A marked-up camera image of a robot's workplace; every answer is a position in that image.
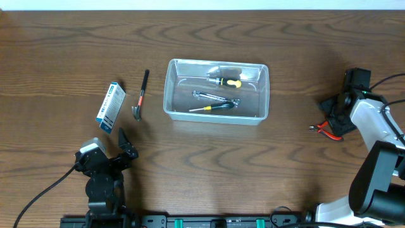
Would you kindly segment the red handled pliers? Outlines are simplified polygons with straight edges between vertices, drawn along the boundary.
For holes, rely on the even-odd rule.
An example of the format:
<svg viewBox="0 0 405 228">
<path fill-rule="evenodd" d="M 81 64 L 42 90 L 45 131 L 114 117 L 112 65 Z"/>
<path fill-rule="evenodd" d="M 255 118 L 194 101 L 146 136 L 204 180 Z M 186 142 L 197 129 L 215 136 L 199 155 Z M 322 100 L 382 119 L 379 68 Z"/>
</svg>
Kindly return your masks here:
<svg viewBox="0 0 405 228">
<path fill-rule="evenodd" d="M 317 132 L 319 134 L 324 135 L 325 137 L 333 140 L 333 141 L 338 141 L 338 142 L 342 142 L 344 139 L 343 137 L 340 136 L 335 136 L 332 133 L 328 132 L 327 130 L 325 130 L 325 127 L 328 126 L 328 121 L 324 121 L 323 123 L 319 123 L 316 125 L 310 125 L 309 126 L 309 131 L 313 131 L 313 132 Z"/>
</svg>

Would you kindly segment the small black orange hammer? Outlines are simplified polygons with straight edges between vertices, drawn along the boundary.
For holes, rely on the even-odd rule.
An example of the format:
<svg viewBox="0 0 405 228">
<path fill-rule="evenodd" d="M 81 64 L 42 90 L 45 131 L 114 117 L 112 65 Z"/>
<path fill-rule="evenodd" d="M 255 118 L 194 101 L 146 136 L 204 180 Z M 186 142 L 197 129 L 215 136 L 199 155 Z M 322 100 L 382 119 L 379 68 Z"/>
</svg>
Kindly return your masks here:
<svg viewBox="0 0 405 228">
<path fill-rule="evenodd" d="M 146 86 L 147 86 L 148 77 L 149 77 L 149 70 L 146 69 L 145 73 L 144 73 L 144 78 L 142 81 L 139 100 L 138 100 L 137 104 L 132 107 L 132 114 L 133 114 L 135 120 L 138 122 L 140 122 L 142 120 L 141 115 L 140 115 L 140 108 L 142 106 L 142 102 L 144 99 L 144 94 L 145 94 L 145 90 L 146 90 Z"/>
</svg>

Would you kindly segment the white and blue box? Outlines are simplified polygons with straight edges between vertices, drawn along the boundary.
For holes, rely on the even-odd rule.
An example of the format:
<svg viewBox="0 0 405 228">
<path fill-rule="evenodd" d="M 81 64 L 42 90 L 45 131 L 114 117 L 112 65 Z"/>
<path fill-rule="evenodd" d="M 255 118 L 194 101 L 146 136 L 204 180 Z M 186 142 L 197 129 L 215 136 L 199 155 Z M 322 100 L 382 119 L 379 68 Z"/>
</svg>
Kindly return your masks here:
<svg viewBox="0 0 405 228">
<path fill-rule="evenodd" d="M 102 105 L 96 116 L 96 121 L 99 123 L 99 128 L 108 134 L 110 134 L 113 129 L 125 96 L 126 93 L 121 88 L 119 83 L 110 83 Z"/>
</svg>

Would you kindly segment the silver wrench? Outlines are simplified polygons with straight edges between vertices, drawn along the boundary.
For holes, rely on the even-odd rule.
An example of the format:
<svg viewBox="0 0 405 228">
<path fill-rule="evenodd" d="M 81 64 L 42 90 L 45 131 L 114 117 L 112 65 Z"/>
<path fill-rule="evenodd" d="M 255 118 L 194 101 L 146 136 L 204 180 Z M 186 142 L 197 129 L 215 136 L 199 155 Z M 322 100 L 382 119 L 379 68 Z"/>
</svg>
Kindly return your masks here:
<svg viewBox="0 0 405 228">
<path fill-rule="evenodd" d="M 192 95 L 197 98 L 206 98 L 206 99 L 212 99 L 215 101 L 231 102 L 234 105 L 240 105 L 240 99 L 238 99 L 238 98 L 225 98 L 225 97 L 221 97 L 221 96 L 217 96 L 214 94 L 201 92 L 201 91 L 192 91 Z"/>
</svg>

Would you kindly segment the stubby yellow black screwdriver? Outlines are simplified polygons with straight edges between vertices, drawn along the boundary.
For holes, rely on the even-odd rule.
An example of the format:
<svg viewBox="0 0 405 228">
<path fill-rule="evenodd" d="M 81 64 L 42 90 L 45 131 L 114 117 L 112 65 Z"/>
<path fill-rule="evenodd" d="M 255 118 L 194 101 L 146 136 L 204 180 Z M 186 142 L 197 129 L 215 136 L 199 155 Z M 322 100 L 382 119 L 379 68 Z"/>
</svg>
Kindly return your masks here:
<svg viewBox="0 0 405 228">
<path fill-rule="evenodd" d="M 231 78 L 225 77 L 217 77 L 217 78 L 210 78 L 208 82 L 219 85 L 219 86 L 226 86 L 230 88 L 240 88 L 242 86 L 242 82 L 240 80 L 235 80 Z"/>
</svg>

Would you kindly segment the slim black yellow screwdriver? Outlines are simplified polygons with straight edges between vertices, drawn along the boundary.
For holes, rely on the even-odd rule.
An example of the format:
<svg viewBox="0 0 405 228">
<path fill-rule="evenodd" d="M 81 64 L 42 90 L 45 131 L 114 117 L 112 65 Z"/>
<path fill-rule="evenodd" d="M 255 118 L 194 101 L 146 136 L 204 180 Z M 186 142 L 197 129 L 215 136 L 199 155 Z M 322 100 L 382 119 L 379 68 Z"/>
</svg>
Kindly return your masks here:
<svg viewBox="0 0 405 228">
<path fill-rule="evenodd" d="M 194 112 L 194 111 L 232 109 L 234 106 L 235 105 L 234 105 L 233 102 L 223 102 L 223 103 L 212 104 L 212 105 L 209 105 L 209 106 L 204 106 L 202 108 L 191 109 L 189 111 Z"/>
</svg>

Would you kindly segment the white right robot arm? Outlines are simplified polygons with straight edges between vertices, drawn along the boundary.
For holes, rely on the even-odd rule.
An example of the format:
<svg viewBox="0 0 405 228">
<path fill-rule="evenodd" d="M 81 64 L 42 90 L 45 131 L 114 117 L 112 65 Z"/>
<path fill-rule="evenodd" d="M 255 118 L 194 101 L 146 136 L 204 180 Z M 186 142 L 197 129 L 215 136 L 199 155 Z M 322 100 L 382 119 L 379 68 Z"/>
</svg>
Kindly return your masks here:
<svg viewBox="0 0 405 228">
<path fill-rule="evenodd" d="M 369 70 L 346 70 L 341 91 L 319 104 L 325 121 L 309 126 L 337 142 L 358 130 L 368 150 L 349 194 L 307 213 L 305 221 L 315 227 L 404 225 L 404 186 L 392 182 L 404 179 L 404 132 L 370 79 Z"/>
</svg>

